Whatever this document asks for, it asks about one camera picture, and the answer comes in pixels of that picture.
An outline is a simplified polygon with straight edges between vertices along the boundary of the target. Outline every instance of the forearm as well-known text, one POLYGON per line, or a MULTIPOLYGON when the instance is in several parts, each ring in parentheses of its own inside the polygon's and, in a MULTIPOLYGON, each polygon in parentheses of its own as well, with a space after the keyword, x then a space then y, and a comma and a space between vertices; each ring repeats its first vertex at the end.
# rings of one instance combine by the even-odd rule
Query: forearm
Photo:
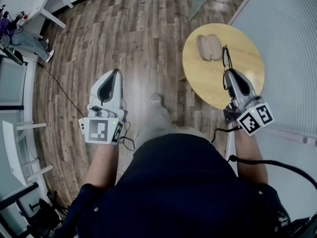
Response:
MULTIPOLYGON (((249 137, 244 130, 235 131, 235 144, 237 157, 245 160, 262 160, 255 137, 249 137)), ((237 162, 238 175, 240 178, 254 183, 268 183, 265 164, 247 165, 237 162)))
POLYGON ((118 145, 98 145, 85 183, 90 183, 101 189, 108 189, 114 186, 118 168, 118 157, 118 145))

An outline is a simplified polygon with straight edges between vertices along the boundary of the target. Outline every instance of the round wooden table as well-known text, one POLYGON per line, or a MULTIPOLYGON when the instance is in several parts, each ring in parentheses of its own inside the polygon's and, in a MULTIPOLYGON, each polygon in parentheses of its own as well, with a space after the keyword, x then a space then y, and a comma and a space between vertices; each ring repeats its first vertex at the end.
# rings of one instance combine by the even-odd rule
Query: round wooden table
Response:
POLYGON ((199 55, 196 37, 208 34, 216 34, 221 46, 228 46, 232 67, 242 72, 252 82, 256 94, 260 94, 264 84, 264 66, 259 51, 244 33, 225 24, 201 26, 191 33, 185 43, 183 67, 186 79, 196 94, 218 109, 224 109, 231 102, 228 91, 223 89, 222 58, 205 61, 199 55))

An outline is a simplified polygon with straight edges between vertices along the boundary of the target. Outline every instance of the glass door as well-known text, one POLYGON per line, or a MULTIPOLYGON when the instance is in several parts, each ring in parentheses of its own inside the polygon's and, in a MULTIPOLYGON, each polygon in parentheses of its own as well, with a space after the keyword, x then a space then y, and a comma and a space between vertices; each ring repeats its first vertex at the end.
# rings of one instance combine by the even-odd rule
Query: glass door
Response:
POLYGON ((0 60, 0 106, 22 106, 26 64, 0 60))

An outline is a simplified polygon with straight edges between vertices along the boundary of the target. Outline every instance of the table top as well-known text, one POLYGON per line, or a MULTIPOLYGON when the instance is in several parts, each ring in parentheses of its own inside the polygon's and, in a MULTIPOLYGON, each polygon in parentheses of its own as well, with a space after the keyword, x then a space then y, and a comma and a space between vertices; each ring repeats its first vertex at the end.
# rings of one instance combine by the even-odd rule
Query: table top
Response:
POLYGON ((228 46, 232 67, 243 73, 252 82, 256 94, 260 94, 264 84, 264 65, 257 47, 244 33, 225 24, 201 26, 186 40, 183 67, 195 93, 218 109, 224 109, 231 102, 228 91, 223 89, 222 58, 205 61, 200 57, 196 37, 208 34, 216 34, 221 46, 228 46))
POLYGON ((14 125, 2 121, 3 135, 4 135, 4 144, 6 149, 6 154, 9 159, 9 164, 13 175, 24 185, 27 186, 22 167, 18 157, 18 150, 16 147, 16 136, 14 133, 14 125))

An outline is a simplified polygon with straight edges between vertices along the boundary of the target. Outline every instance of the eyeglasses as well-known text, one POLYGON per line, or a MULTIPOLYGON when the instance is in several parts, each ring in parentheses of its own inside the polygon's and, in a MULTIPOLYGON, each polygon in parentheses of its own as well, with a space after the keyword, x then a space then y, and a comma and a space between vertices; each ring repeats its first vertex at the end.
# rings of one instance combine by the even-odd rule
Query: eyeglasses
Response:
POLYGON ((229 54, 229 49, 226 46, 224 46, 222 48, 222 64, 223 64, 223 77, 222 77, 222 84, 223 84, 223 88, 224 90, 227 90, 228 87, 225 85, 224 83, 224 74, 226 72, 226 67, 229 66, 228 69, 232 69, 232 62, 231 62, 231 58, 230 58, 230 54, 229 54))

